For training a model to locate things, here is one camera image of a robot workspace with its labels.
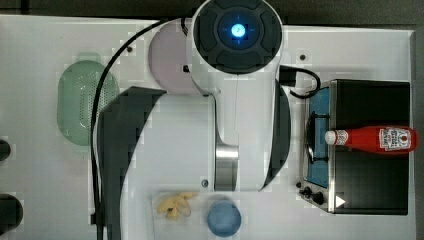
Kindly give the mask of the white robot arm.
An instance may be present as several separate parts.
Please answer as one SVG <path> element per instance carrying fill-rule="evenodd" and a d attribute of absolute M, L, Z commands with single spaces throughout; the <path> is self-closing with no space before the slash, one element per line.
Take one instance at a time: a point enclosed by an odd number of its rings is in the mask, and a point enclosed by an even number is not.
<path fill-rule="evenodd" d="M 261 191 L 272 182 L 291 135 L 282 51 L 282 21 L 266 0 L 198 8 L 185 53 L 196 92 L 132 86 L 97 118 L 99 240 L 158 240 L 158 193 Z"/>

